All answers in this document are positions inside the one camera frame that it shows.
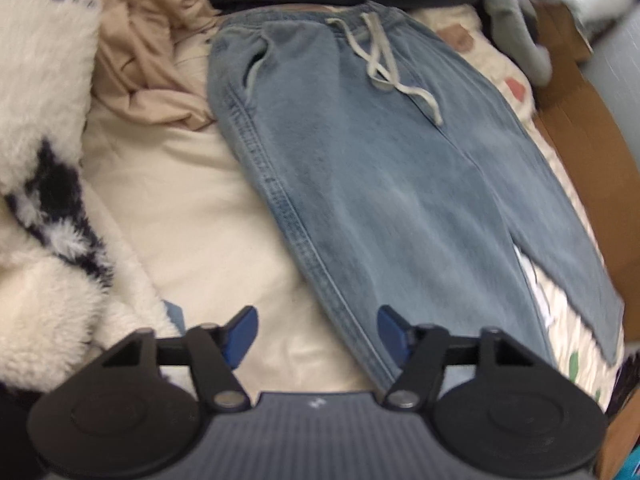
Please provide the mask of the light blue denim pants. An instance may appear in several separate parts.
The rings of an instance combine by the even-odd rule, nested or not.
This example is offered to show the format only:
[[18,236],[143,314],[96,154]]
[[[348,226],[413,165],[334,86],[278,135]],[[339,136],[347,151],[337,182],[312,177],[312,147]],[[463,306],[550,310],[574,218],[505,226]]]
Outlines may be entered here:
[[[516,140],[502,95],[445,41],[401,10],[256,9],[225,18],[212,41],[208,102],[300,272],[366,374],[399,368],[376,328],[382,306],[413,324],[474,336],[501,328],[548,363],[535,296],[514,252],[530,254],[615,360],[614,323],[592,295],[617,294],[550,174]],[[516,210],[510,170],[489,136],[537,169],[530,195],[547,221]]]

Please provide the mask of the cream plain cloth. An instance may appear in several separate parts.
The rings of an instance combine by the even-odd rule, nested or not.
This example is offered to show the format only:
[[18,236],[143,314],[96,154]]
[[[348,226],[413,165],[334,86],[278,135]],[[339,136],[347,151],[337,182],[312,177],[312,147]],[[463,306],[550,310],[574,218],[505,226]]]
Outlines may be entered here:
[[215,126],[142,126],[94,104],[84,152],[89,183],[187,326],[257,309],[238,369],[248,393],[369,388]]

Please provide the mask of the white black fluffy plush blanket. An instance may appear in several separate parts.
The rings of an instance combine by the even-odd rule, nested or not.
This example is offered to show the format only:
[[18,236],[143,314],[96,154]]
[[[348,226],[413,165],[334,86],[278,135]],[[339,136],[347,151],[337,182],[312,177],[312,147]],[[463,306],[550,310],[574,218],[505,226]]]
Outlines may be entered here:
[[99,0],[1,0],[1,381],[47,392],[177,326],[82,175]]

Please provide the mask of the teal blue bag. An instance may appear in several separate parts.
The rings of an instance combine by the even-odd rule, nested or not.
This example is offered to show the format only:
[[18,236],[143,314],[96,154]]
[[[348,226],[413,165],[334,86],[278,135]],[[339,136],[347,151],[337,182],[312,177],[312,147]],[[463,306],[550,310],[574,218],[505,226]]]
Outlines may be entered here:
[[614,480],[640,480],[640,458],[629,456]]

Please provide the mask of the brown cardboard sheet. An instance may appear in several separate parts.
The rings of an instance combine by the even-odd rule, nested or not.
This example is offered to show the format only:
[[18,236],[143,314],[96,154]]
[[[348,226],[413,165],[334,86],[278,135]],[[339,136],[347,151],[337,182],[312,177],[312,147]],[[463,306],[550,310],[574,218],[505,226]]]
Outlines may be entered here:
[[538,42],[549,51],[550,82],[535,91],[536,125],[560,156],[625,303],[624,341],[639,340],[639,171],[620,128],[579,69],[587,41],[562,4],[536,6]]

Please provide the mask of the cream bear print bedsheet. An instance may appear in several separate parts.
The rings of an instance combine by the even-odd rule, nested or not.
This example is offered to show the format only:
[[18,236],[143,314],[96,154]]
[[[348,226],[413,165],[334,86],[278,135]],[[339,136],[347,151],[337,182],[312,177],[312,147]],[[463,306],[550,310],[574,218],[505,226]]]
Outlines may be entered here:
[[[420,9],[413,11],[411,16],[438,35],[460,58],[483,75],[492,88],[500,92],[503,102],[509,105],[512,114],[518,118],[516,140],[534,154],[534,161],[544,168],[544,173],[550,174],[552,188],[561,192],[563,202],[572,211],[570,218],[580,224],[578,232],[589,238],[589,258],[597,260],[598,270],[605,272],[600,248],[574,184],[558,154],[534,124],[536,110],[533,87],[515,62],[493,46],[480,31],[480,14],[472,6],[453,6]],[[515,211],[516,215],[524,217],[532,226],[546,222],[546,202],[530,195],[539,171],[529,169],[520,153],[515,151],[515,145],[500,141],[495,133],[489,136],[489,147],[498,168],[511,171],[508,174],[509,190],[513,193],[513,199],[523,204]],[[544,323],[544,334],[551,344],[554,362],[558,364],[559,371],[593,396],[601,408],[606,408],[612,399],[616,377],[624,359],[624,303],[619,294],[611,297],[591,296],[599,307],[599,312],[606,320],[612,321],[616,329],[616,336],[612,339],[616,350],[615,360],[610,362],[601,352],[590,322],[572,304],[575,296],[567,295],[564,288],[555,283],[556,275],[548,274],[538,266],[538,260],[530,254],[532,249],[547,247],[552,234],[564,231],[575,230],[572,226],[547,230],[540,240],[533,240],[526,249],[515,245],[514,252],[518,255],[527,284],[535,296],[537,309]]]

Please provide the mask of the beige crumpled garment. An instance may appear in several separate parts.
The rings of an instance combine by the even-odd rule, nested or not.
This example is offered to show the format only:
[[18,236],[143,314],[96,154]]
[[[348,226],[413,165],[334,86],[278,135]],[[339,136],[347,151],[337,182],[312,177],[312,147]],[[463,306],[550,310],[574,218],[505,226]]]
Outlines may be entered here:
[[209,0],[100,0],[94,97],[142,125],[198,130],[213,122],[205,91],[181,73],[177,44],[218,21]]

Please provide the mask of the grey neck pillow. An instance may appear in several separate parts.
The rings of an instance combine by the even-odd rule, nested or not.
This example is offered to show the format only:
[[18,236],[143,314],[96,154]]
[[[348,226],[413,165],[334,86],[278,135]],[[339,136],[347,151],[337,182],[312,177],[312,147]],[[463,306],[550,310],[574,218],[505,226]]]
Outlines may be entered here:
[[535,87],[552,76],[549,51],[537,42],[537,14],[529,0],[483,0],[491,39]]

